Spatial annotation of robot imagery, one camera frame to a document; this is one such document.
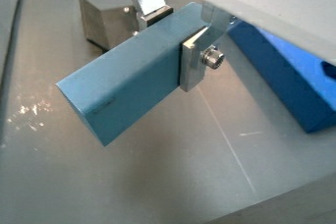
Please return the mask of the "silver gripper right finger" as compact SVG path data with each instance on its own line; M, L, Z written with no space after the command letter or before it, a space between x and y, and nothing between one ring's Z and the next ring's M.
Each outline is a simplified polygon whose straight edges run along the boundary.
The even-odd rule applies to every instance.
M216 41L225 33L228 15L213 4L205 2L201 20L205 24L181 43L180 89L185 92L201 82L206 68L216 70L224 60Z

